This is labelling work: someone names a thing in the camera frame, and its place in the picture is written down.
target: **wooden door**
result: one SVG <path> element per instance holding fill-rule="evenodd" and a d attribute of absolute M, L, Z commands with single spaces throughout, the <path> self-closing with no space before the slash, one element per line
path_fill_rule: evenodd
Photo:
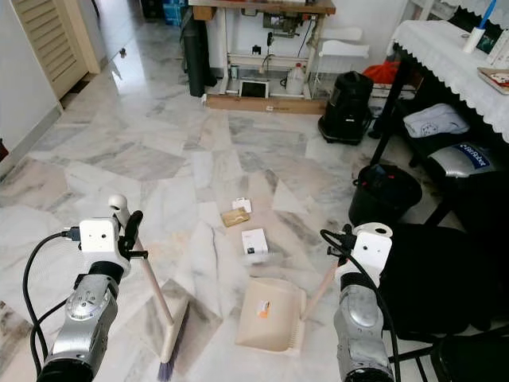
<path fill-rule="evenodd" d="M 62 98 L 87 74 L 64 0 L 13 0 L 13 5 L 56 96 Z"/>

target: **dustpan handle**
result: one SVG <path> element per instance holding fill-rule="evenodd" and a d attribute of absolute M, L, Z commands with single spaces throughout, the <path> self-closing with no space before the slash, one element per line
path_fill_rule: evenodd
<path fill-rule="evenodd" d="M 123 195 L 112 195 L 108 200 L 108 204 L 111 209 L 113 209 L 115 216 L 119 219 L 119 223 L 126 227 L 127 221 L 129 220 L 130 213 L 127 208 L 127 199 Z M 136 239 L 136 243 L 133 246 L 135 251 L 143 251 L 142 242 L 139 237 Z M 173 325 L 174 320 L 172 314 L 169 312 L 168 304 L 166 303 L 165 296 L 162 294 L 161 287 L 157 283 L 156 275 L 153 272 L 152 266 L 148 259 L 142 259 L 142 268 L 145 272 L 146 276 L 149 278 L 150 285 L 152 286 L 153 292 L 156 295 L 157 300 L 159 301 L 159 306 L 162 308 L 166 316 L 166 320 L 169 325 Z"/>
<path fill-rule="evenodd" d="M 328 286 L 334 281 L 334 275 L 336 274 L 337 269 L 337 261 L 334 262 L 333 265 L 331 265 L 330 269 L 325 274 L 324 279 L 322 280 L 320 287 L 318 288 L 318 291 L 315 293 L 313 298 L 311 298 L 311 301 L 309 304 L 307 304 L 304 313 L 301 316 L 301 320 L 305 321 L 308 316 L 313 311 L 315 305 L 317 302 L 324 296 L 325 292 L 327 291 Z"/>

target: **wall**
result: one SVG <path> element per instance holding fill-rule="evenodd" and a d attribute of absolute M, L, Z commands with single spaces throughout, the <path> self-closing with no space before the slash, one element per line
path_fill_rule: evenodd
<path fill-rule="evenodd" d="M 362 64 L 363 70 L 370 64 L 383 62 L 390 37 L 399 24 L 407 0 L 333 0 L 336 4 L 336 14 L 326 18 L 326 28 L 342 28 L 359 26 L 364 31 L 361 41 L 371 45 L 370 58 Z M 219 39 L 220 16 L 218 12 L 207 24 L 210 64 L 213 68 L 222 67 L 221 42 Z M 297 32 L 300 37 L 293 39 L 276 38 L 271 52 L 283 56 L 295 57 L 301 46 L 308 24 L 305 23 Z M 249 53 L 254 44 L 262 46 L 262 54 L 266 54 L 266 36 L 270 29 L 262 28 L 262 14 L 256 18 L 244 17 L 237 10 L 227 12 L 227 32 L 231 53 Z M 305 45 L 301 57 L 308 54 Z"/>
<path fill-rule="evenodd" d="M 81 15 L 87 27 L 88 37 L 94 49 L 95 57 L 97 61 L 100 62 L 102 59 L 106 58 L 106 46 L 104 45 L 103 35 L 99 30 L 94 6 L 90 0 L 78 0 L 78 4 L 80 5 Z"/>
<path fill-rule="evenodd" d="M 10 2 L 0 1 L 0 138 L 8 150 L 58 104 Z"/>

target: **black vacuum cleaner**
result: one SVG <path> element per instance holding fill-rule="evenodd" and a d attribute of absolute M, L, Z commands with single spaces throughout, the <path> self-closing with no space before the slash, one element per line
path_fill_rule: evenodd
<path fill-rule="evenodd" d="M 362 141 L 371 121 L 367 103 L 372 90 L 373 80 L 358 72 L 338 75 L 325 115 L 318 121 L 318 129 L 328 143 L 358 145 Z"/>

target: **plastic bottle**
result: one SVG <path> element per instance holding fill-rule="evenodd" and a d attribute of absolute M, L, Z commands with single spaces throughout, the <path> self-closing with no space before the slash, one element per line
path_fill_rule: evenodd
<path fill-rule="evenodd" d="M 304 78 L 305 73 L 302 70 L 302 65 L 300 62 L 297 62 L 295 68 L 288 72 L 286 92 L 295 96 L 302 94 L 304 90 Z"/>

